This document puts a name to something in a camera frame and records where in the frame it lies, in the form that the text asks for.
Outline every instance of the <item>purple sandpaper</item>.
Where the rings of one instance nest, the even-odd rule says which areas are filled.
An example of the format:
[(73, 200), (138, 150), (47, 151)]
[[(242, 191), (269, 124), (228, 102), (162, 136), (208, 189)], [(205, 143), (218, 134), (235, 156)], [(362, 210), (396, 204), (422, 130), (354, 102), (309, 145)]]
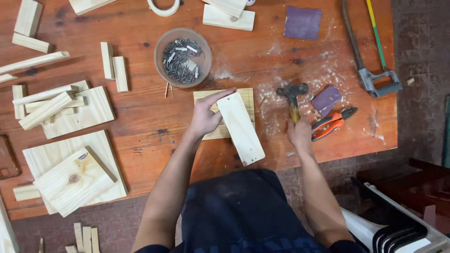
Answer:
[(283, 37), (316, 41), (319, 39), (321, 18), (321, 9), (301, 9), (288, 5)]
[(326, 117), (333, 107), (342, 99), (339, 89), (333, 85), (329, 85), (322, 93), (312, 100), (312, 105), (319, 113)]

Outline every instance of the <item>wooden workbench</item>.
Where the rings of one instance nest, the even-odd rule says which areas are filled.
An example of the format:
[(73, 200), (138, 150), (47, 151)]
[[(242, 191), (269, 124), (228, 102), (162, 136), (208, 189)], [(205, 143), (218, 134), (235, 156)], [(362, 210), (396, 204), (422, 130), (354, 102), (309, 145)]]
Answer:
[[(256, 132), (266, 158), (248, 168), (278, 170), (300, 165), (286, 137), (287, 99), (275, 93), (276, 88), (294, 79), (310, 85), (309, 95), (298, 100), (301, 111), (312, 121), (310, 99), (329, 84), (344, 96), (335, 111), (359, 108), (338, 131), (314, 143), (318, 162), (397, 147), (396, 94), (373, 99), (361, 87), (340, 0), (277, 1), (279, 4), (258, 0), (247, 7), (256, 12), (252, 32), (203, 25), (200, 0), (186, 1), (173, 16), (165, 18), (150, 11), (146, 0), (118, 0), (82, 16), (75, 15), (67, 0), (39, 2), (44, 9), (36, 39), (55, 44), (55, 51), (68, 51), (71, 57), (19, 73), (19, 79), (0, 84), (0, 131), (8, 134), (23, 170), (20, 177), (0, 181), (13, 220), (47, 213), (41, 199), (15, 201), (12, 189), (34, 180), (22, 150), (101, 129), (108, 129), (112, 138), (130, 192), (128, 198), (148, 194), (190, 123), (192, 92), (196, 90), (254, 89)], [(19, 5), (20, 1), (8, 0), (0, 10), (0, 66), (42, 55), (11, 43)], [(287, 5), (323, 10), (318, 41), (283, 38)], [(364, 63), (372, 72), (379, 72), (381, 64), (365, 1), (348, 0), (348, 6)], [(394, 69), (390, 0), (375, 1), (373, 8), (387, 66)], [(156, 71), (154, 47), (163, 33), (176, 27), (202, 34), (211, 47), (213, 64), (201, 85), (174, 87), (174, 98), (170, 92), (164, 98), (166, 83)], [(114, 45), (115, 56), (126, 57), (131, 92), (118, 93), (115, 81), (104, 79), (101, 41)], [(24, 131), (14, 119), (12, 84), (26, 83), (28, 93), (34, 94), (81, 80), (107, 88), (117, 120), (47, 140), (40, 127)], [(191, 181), (242, 168), (230, 139), (203, 141)]]

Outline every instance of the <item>concrete floor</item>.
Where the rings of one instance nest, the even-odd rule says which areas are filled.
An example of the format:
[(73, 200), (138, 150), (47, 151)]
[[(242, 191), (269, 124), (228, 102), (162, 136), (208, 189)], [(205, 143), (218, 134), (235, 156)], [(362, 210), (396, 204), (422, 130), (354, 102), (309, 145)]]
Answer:
[[(396, 71), (402, 83), (416, 82), (398, 93), (399, 148), (320, 164), (341, 206), (359, 207), (350, 177), (369, 168), (401, 167), (406, 158), (441, 163), (444, 101), (450, 93), (450, 1), (392, 0)], [(301, 168), (278, 172), (289, 204), (300, 219)], [(137, 233), (147, 196), (80, 208), (66, 218), (48, 215), (13, 221), (20, 252), (37, 252), (39, 238), (46, 253), (65, 252), (75, 243), (73, 223), (99, 228), (100, 249), (128, 253)]]

